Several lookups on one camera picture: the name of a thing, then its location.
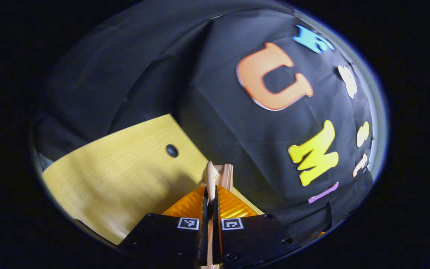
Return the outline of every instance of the wooden board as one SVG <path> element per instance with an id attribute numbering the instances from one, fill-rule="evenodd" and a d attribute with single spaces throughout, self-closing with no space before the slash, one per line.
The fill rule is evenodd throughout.
<path id="1" fill-rule="evenodd" d="M 43 180 L 72 218 L 118 245 L 145 214 L 163 213 L 193 191 L 207 162 L 167 114 L 78 148 L 50 165 Z"/>

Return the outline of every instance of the screw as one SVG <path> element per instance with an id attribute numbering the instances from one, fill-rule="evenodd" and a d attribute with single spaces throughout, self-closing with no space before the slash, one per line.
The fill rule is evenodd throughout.
<path id="1" fill-rule="evenodd" d="M 167 153 L 174 158 L 176 158 L 179 155 L 179 151 L 172 144 L 167 145 Z"/>

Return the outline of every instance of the yellow foam letter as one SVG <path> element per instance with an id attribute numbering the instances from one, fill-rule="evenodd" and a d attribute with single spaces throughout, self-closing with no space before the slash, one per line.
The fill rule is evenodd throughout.
<path id="1" fill-rule="evenodd" d="M 300 163 L 298 170 L 305 170 L 300 174 L 300 180 L 303 186 L 308 186 L 314 179 L 319 177 L 331 167 L 338 164 L 338 153 L 331 152 L 326 154 L 334 140 L 334 127 L 331 121 L 325 121 L 323 129 L 312 139 L 303 145 L 292 145 L 288 148 L 288 153 L 294 163 Z"/>

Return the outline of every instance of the blue foam letter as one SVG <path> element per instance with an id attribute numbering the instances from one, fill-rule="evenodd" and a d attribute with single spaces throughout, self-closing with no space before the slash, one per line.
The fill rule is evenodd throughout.
<path id="1" fill-rule="evenodd" d="M 321 53 L 321 50 L 327 51 L 328 47 L 334 49 L 333 45 L 326 41 L 326 39 L 313 33 L 312 31 L 304 28 L 303 26 L 297 25 L 300 29 L 300 35 L 294 36 L 293 39 L 310 50 Z"/>

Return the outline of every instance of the black cloth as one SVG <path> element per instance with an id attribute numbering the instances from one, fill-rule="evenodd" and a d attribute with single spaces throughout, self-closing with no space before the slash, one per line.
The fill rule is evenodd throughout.
<path id="1" fill-rule="evenodd" d="M 246 198 L 273 213 L 298 243 L 307 243 L 313 232 L 353 211 L 371 188 L 368 170 L 356 177 L 352 173 L 363 154 L 370 154 L 372 132 L 360 148 L 356 133 L 365 121 L 372 127 L 372 119 L 369 89 L 359 83 L 360 74 L 336 46 L 320 54 L 295 42 L 296 24 L 327 39 L 295 18 L 291 7 L 272 1 L 134 5 L 97 26 L 54 67 L 35 128 L 37 150 L 54 161 L 170 113 L 208 160 L 234 165 L 234 186 Z M 281 90 L 299 72 L 311 84 L 312 97 L 281 111 L 253 102 L 237 80 L 236 66 L 266 42 L 294 62 L 293 68 L 268 74 L 267 88 Z M 355 76 L 354 99 L 346 93 L 338 65 Z M 287 150 L 319 133 L 325 120 L 336 130 L 326 153 L 336 151 L 339 161 L 304 187 Z M 336 191 L 307 202 L 336 182 Z"/>

